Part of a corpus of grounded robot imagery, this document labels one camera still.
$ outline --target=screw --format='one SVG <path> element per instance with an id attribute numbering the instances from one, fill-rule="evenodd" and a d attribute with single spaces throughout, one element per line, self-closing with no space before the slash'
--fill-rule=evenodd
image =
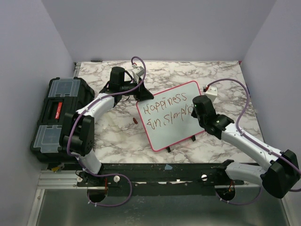
<path id="1" fill-rule="evenodd" d="M 114 182 L 117 183 L 117 182 L 119 182 L 119 181 L 120 181 L 120 177 L 116 175 L 116 176 L 114 177 Z"/>
<path id="2" fill-rule="evenodd" d="M 202 179 L 202 181 L 207 181 L 207 180 L 208 180 L 208 177 L 207 177 L 206 174 L 203 174 L 203 175 L 201 176 L 201 179 Z"/>
<path id="3" fill-rule="evenodd" d="M 76 181 L 80 183 L 80 182 L 83 181 L 83 178 L 77 177 L 77 178 L 76 178 Z"/>

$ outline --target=gray floor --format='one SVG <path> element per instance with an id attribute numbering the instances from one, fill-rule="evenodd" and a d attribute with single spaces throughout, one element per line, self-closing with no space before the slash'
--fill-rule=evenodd
<path id="1" fill-rule="evenodd" d="M 235 201 L 256 196 L 257 188 L 240 188 Z M 110 197 L 119 202 L 124 197 Z M 288 226 L 282 202 L 263 192 L 256 203 L 232 206 L 217 197 L 132 197 L 120 207 L 87 204 L 86 191 L 48 190 L 38 220 L 39 226 Z"/>

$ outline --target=black toolbox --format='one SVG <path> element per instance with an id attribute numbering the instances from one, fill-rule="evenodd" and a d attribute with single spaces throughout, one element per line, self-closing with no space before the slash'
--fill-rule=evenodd
<path id="1" fill-rule="evenodd" d="M 30 150 L 41 162 L 76 162 L 68 156 L 66 148 L 59 145 L 63 116 L 75 113 L 89 104 L 95 92 L 81 78 L 52 79 L 44 99 L 44 104 Z"/>

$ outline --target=white connector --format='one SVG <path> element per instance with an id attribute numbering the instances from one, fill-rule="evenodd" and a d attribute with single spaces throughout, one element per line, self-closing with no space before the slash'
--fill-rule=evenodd
<path id="1" fill-rule="evenodd" d="M 206 95 L 213 103 L 217 98 L 217 87 L 210 86 L 209 89 L 204 92 L 204 95 Z"/>
<path id="2" fill-rule="evenodd" d="M 132 67 L 133 67 L 133 70 L 132 70 L 133 78 L 134 78 L 135 82 L 138 83 L 139 78 L 144 75 L 144 68 L 141 66 L 138 67 L 135 64 L 133 64 Z"/>

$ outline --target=toolbox lid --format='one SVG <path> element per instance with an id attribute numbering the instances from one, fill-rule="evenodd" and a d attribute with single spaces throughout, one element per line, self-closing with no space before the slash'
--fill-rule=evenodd
<path id="1" fill-rule="evenodd" d="M 48 97 L 77 97 L 80 80 L 68 78 L 54 80 L 51 84 Z"/>
<path id="2" fill-rule="evenodd" d="M 60 125 L 39 126 L 33 147 L 39 147 L 41 153 L 58 153 L 61 130 L 62 126 Z"/>

